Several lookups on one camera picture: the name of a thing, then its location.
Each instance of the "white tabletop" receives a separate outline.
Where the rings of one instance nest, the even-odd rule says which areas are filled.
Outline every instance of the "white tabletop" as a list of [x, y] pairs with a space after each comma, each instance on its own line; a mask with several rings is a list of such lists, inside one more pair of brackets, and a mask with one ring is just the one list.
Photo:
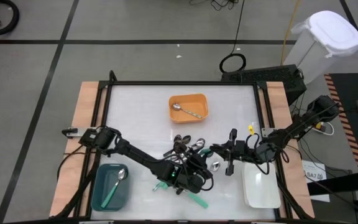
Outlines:
[[[175, 124], [169, 117], [168, 99], [173, 95], [202, 93], [207, 97], [209, 116], [202, 122]], [[198, 138], [212, 143], [228, 140], [232, 128], [238, 130], [237, 138], [249, 135], [253, 125], [260, 134], [259, 119], [252, 86], [113, 86], [107, 118], [109, 127], [120, 130], [122, 137], [133, 146], [157, 159], [173, 146], [177, 134], [191, 135], [191, 144]], [[251, 138], [253, 147], [256, 138]], [[243, 163], [235, 161], [235, 171], [230, 177], [224, 172], [227, 163], [217, 154], [207, 164], [221, 162], [213, 172], [214, 187], [198, 196], [209, 205], [207, 209], [192, 201], [186, 193], [176, 195], [172, 188], [152, 189], [159, 182], [144, 166], [131, 159], [113, 154], [103, 156], [101, 164], [123, 163], [128, 166], [131, 182], [127, 204], [118, 212], [92, 211], [93, 220], [273, 220], [272, 209], [256, 209], [245, 204], [241, 170]], [[204, 188], [209, 187], [210, 180]]]

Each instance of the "white trash can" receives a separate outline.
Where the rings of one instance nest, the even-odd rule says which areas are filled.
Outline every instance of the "white trash can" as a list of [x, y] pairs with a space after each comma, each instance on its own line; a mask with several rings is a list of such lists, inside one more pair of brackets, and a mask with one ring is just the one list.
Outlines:
[[322, 75], [335, 61], [358, 50], [358, 31], [342, 16], [331, 11], [313, 14], [292, 28], [299, 39], [284, 65], [295, 64], [309, 84]]

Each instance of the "white container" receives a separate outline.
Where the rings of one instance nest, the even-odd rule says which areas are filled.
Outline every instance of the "white container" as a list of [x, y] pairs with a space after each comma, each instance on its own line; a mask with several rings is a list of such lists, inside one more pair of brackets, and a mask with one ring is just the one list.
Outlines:
[[335, 12], [317, 12], [291, 31], [301, 35], [284, 65], [295, 64], [301, 69], [305, 84], [322, 75], [341, 57], [358, 50], [358, 31]]
[[[267, 170], [267, 163], [259, 166], [262, 170]], [[269, 169], [270, 172], [265, 175], [255, 164], [245, 162], [242, 170], [244, 201], [252, 208], [278, 208], [281, 206], [274, 164], [269, 162]]]

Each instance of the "teal container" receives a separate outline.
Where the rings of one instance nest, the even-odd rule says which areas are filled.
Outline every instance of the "teal container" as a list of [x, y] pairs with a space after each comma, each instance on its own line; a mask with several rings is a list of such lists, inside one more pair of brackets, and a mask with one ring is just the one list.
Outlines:
[[[101, 205], [109, 194], [110, 190], [118, 181], [118, 172], [125, 169], [127, 177], [120, 181], [117, 189], [112, 196], [106, 208]], [[129, 173], [128, 167], [124, 164], [103, 164], [96, 173], [96, 181], [92, 194], [92, 209], [99, 212], [116, 212], [120, 210], [127, 202], [129, 193]]]

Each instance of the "wooden board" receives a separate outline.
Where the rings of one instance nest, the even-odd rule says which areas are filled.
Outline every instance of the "wooden board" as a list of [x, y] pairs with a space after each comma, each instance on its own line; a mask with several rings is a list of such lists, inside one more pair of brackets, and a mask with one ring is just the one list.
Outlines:
[[[281, 82], [268, 82], [267, 87], [275, 127], [286, 128], [289, 124], [291, 124], [292, 120], [283, 84]], [[90, 126], [97, 89], [98, 82], [82, 83], [72, 126], [84, 128]], [[103, 91], [101, 105], [99, 107], [98, 124], [100, 124], [101, 121], [104, 97], [106, 96], [105, 92], [106, 91]], [[267, 121], [267, 112], [265, 108], [263, 92], [259, 91], [259, 94], [264, 123], [265, 125], [268, 125], [269, 122]], [[289, 145], [298, 148], [298, 145], [294, 140], [290, 141]], [[78, 138], [69, 139], [65, 152], [72, 152], [78, 146]], [[305, 212], [313, 217], [313, 207], [311, 205], [310, 195], [306, 184], [306, 178], [304, 177], [302, 161], [300, 159], [299, 153], [290, 147], [286, 148], [285, 151], [290, 158], [290, 162], [288, 164], [283, 162], [287, 187], [291, 194], [294, 196], [295, 200], [303, 207]], [[55, 191], [55, 197], [53, 199], [52, 208], [50, 211], [51, 216], [60, 212], [77, 190], [78, 183], [80, 181], [83, 157], [84, 155], [75, 155], [73, 158], [67, 160], [65, 165], [62, 167], [62, 170], [60, 171], [60, 178]], [[80, 215], [85, 214], [88, 195], [89, 191], [87, 190], [83, 196]], [[280, 213], [285, 214], [284, 211], [284, 207], [280, 207]]]

